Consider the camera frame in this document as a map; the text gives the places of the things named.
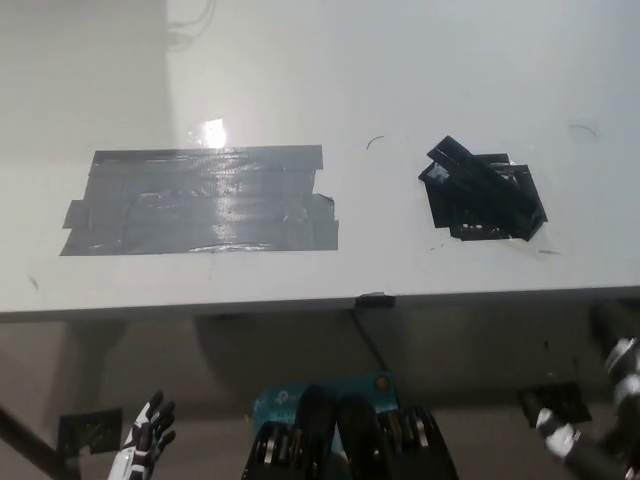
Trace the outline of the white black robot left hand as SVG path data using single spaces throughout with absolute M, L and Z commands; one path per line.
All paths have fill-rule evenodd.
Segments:
M 176 438 L 174 421 L 175 402 L 165 402 L 163 392 L 157 391 L 135 418 L 107 479 L 150 480 L 165 448 Z

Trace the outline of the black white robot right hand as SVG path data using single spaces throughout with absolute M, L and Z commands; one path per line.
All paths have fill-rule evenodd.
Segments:
M 610 454 L 624 456 L 628 466 L 638 466 L 639 340 L 620 339 L 606 357 L 605 367 L 612 385 L 616 423 L 599 441 L 599 446 Z M 559 422 L 548 408 L 540 410 L 536 429 L 547 449 L 558 458 L 564 459 L 577 443 L 577 430 Z

